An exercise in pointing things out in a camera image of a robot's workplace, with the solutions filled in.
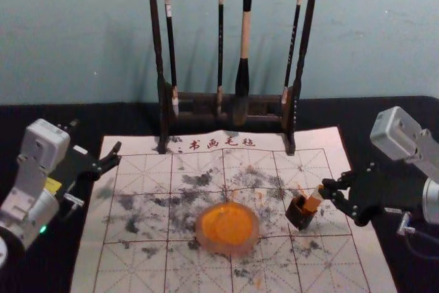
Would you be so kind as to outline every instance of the yellow label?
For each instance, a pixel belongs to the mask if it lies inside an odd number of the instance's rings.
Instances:
[[[47,178],[44,188],[49,190],[49,192],[54,195],[59,190],[59,188],[61,188],[61,183],[52,178]]]

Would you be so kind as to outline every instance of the cable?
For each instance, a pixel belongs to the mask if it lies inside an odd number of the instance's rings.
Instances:
[[[432,237],[426,233],[423,233],[422,231],[415,231],[416,234],[418,234],[421,237],[424,237],[425,239],[428,239],[429,241],[435,243],[435,244],[439,244],[439,239]],[[435,255],[425,255],[422,254],[420,252],[418,252],[417,250],[415,250],[412,246],[412,244],[410,243],[409,237],[408,235],[404,236],[405,238],[405,245],[407,246],[407,249],[411,252],[411,254],[423,259],[423,260],[427,260],[427,261],[439,261],[439,256],[435,256]]]

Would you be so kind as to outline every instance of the robotic arm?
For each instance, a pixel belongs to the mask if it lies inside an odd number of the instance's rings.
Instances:
[[[0,269],[24,254],[62,203],[71,203],[68,216],[83,206],[71,194],[80,178],[95,181],[119,164],[120,142],[101,160],[71,147],[69,133],[76,124],[61,128],[39,119],[27,127],[14,186],[0,206]]]
[[[404,212],[399,235],[414,233],[408,226],[413,213],[421,214],[429,224],[439,224],[439,145],[430,131],[422,129],[402,108],[394,107],[378,114],[370,139],[393,161],[414,164],[428,179],[387,176],[372,163],[365,171],[343,173],[338,180],[324,179],[320,195],[358,226],[367,225],[388,208]],[[340,190],[348,188],[346,199]]]

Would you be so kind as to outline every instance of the teal wall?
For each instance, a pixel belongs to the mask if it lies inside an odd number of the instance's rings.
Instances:
[[[226,92],[234,91],[241,1],[225,5]],[[172,2],[179,89],[215,91],[217,0]],[[294,2],[253,0],[252,93],[281,92]],[[437,3],[317,0],[302,96],[439,96]],[[148,0],[0,0],[0,104],[155,101],[150,30]]]

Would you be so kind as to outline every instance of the black tablecloth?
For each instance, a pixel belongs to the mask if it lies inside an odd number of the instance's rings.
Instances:
[[[377,113],[396,105],[403,107],[423,128],[429,128],[434,137],[439,137],[439,121],[436,119],[439,100],[430,97],[303,100],[298,109],[298,130],[339,126],[353,169],[363,168],[369,161],[378,161],[389,172],[420,176],[412,166],[390,162],[369,140]],[[96,156],[106,134],[158,134],[155,104],[1,106],[0,200],[3,200],[14,180],[17,169],[15,160],[24,129],[40,117],[55,124],[65,124],[78,118],[81,124],[73,136],[73,142]],[[241,130],[265,132],[270,128],[268,124],[246,124]],[[173,128],[172,133],[202,133],[217,129],[233,127],[197,123],[179,125]],[[80,184],[80,196],[88,201],[92,187],[88,183]],[[85,212],[79,212],[68,224],[51,223],[14,271],[3,276],[0,292],[68,292],[85,215]],[[398,223],[399,218],[390,215],[382,215],[373,221],[398,291],[437,292],[439,262],[423,261],[412,256],[403,240],[396,236]],[[437,228],[420,228],[439,237]],[[439,248],[429,243],[415,239],[414,245],[423,252],[439,254]]]

